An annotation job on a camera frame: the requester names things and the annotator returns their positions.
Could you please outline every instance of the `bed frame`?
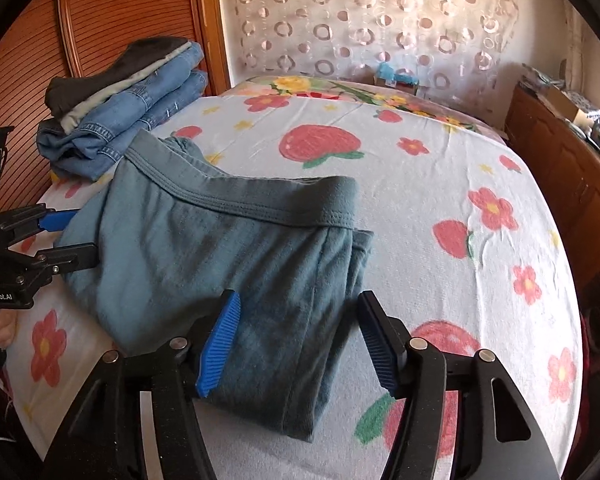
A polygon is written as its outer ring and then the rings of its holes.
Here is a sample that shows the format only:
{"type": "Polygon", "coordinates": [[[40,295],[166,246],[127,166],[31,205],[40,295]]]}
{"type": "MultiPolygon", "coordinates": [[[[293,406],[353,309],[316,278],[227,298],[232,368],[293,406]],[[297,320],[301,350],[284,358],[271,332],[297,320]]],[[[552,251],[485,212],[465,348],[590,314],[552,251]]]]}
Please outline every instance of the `bed frame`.
{"type": "Polygon", "coordinates": [[[0,183],[0,211],[35,203],[50,184],[38,123],[54,76],[90,76],[131,41],[183,36],[203,46],[208,95],[229,88],[219,0],[32,0],[0,40],[0,125],[15,126],[0,183]]]}

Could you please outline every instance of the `stack of folded clothes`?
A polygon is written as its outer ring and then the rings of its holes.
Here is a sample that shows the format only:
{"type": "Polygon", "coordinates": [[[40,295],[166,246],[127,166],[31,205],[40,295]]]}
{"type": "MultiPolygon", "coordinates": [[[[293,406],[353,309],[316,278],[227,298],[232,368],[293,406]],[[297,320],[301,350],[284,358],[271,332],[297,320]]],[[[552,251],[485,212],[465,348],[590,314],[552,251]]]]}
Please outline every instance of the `stack of folded clothes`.
{"type": "Polygon", "coordinates": [[[199,44],[169,36],[135,41],[104,72],[55,77],[38,125],[38,151],[60,176],[97,180],[120,160],[136,134],[151,130],[198,99],[206,73],[199,44]]]}

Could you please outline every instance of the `sheer curtain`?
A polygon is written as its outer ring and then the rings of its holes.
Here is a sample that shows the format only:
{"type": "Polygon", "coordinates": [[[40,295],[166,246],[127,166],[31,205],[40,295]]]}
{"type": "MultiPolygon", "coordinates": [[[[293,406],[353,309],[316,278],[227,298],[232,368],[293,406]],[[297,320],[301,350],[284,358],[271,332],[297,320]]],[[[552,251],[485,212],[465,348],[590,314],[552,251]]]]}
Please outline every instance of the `sheer curtain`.
{"type": "Polygon", "coordinates": [[[584,64],[582,58],[582,47],[584,40],[582,36],[583,19],[578,11],[564,0],[564,12],[567,15],[567,63],[564,79],[569,90],[582,92],[584,88],[584,64]]]}
{"type": "Polygon", "coordinates": [[[251,74],[361,80],[388,61],[469,112],[488,107],[517,18],[516,0],[235,0],[251,74]]]}

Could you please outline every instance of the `human hand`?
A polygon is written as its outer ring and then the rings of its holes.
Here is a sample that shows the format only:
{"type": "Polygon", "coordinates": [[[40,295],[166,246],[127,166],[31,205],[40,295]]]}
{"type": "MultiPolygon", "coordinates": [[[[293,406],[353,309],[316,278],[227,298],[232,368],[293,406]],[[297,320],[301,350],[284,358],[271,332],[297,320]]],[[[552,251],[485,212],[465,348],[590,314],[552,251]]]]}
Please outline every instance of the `human hand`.
{"type": "Polygon", "coordinates": [[[5,349],[16,335],[17,310],[0,310],[0,348],[5,349]]]}

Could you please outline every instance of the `bed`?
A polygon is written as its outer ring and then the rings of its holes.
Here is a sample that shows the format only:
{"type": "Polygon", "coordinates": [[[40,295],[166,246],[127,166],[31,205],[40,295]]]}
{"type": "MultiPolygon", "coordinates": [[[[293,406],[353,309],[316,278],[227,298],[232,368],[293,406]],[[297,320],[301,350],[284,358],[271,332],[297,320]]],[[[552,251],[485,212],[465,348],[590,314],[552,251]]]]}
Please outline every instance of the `bed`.
{"type": "MultiPolygon", "coordinates": [[[[562,471],[582,387],[576,295],[538,186],[496,131],[390,89],[264,76],[199,99],[152,134],[189,137],[206,160],[241,176],[355,177],[358,227],[376,233],[365,288],[412,335],[443,351],[493,349],[562,471]]],[[[113,177],[114,169],[94,184],[54,178],[40,202],[79,208],[113,177]]],[[[14,249],[35,254],[55,236],[39,234],[14,249]]],[[[93,365],[113,347],[60,277],[22,312],[6,371],[40,456],[93,365]]],[[[457,401],[446,395],[438,480],[448,478],[454,446],[457,401]]],[[[379,478],[401,407],[379,386],[356,332],[310,444],[204,402],[196,410],[219,479],[317,480],[379,478]]]]}

